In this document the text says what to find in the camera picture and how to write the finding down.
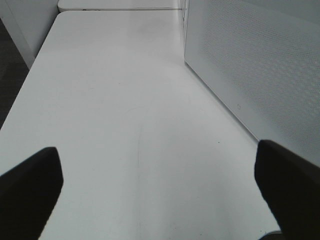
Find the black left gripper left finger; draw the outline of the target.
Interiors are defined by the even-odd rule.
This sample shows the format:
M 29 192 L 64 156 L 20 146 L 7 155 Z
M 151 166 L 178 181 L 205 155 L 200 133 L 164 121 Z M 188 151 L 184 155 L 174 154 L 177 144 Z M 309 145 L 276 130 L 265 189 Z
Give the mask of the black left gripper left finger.
M 0 177 L 0 238 L 37 240 L 64 183 L 56 147 L 45 147 Z

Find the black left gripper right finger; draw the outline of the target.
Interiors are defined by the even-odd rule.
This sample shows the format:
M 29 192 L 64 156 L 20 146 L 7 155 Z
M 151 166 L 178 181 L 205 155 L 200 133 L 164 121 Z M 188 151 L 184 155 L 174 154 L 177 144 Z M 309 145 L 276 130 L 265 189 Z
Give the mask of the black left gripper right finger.
M 264 139 L 257 145 L 254 179 L 285 239 L 320 238 L 318 166 Z

